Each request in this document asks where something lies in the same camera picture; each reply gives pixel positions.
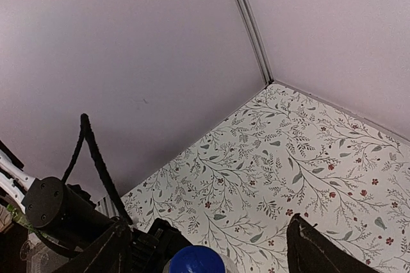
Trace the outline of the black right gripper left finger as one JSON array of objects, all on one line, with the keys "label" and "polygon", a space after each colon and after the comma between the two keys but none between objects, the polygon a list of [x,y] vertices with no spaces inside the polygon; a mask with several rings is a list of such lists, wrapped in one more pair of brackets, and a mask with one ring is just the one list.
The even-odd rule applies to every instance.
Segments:
[{"label": "black right gripper left finger", "polygon": [[118,219],[85,251],[54,272],[131,272],[131,239],[127,222]]}]

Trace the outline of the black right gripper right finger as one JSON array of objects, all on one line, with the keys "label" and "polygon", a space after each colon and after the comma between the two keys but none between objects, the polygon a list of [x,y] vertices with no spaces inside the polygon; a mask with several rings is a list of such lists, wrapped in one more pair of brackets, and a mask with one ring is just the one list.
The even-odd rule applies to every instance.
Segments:
[{"label": "black right gripper right finger", "polygon": [[286,244],[290,273],[375,271],[336,247],[298,213],[292,216],[286,229]]}]

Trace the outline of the Pepsi bottle blue label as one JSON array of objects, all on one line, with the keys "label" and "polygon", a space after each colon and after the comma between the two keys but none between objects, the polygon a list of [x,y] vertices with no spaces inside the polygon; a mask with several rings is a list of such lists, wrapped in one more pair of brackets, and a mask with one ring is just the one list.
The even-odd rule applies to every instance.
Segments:
[{"label": "Pepsi bottle blue label", "polygon": [[163,272],[239,272],[227,256],[216,253],[211,256],[174,256],[164,266]]}]

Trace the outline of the blue bottle cap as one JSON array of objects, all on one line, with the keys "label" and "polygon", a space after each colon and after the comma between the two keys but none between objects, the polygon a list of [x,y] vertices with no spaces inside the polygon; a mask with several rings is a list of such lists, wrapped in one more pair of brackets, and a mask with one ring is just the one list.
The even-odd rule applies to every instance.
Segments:
[{"label": "blue bottle cap", "polygon": [[226,273],[222,257],[206,246],[190,245],[170,260],[169,273]]}]

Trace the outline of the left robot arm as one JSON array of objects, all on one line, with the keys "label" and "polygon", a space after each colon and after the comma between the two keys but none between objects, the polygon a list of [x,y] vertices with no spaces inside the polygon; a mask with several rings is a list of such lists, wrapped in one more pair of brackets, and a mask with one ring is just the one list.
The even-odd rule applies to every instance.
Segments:
[{"label": "left robot arm", "polygon": [[116,195],[119,217],[109,218],[95,209],[80,186],[56,177],[38,179],[23,171],[23,163],[1,145],[1,206],[12,206],[25,216],[38,238],[54,252],[74,259],[89,248],[94,256],[104,251],[130,250],[132,223]]}]

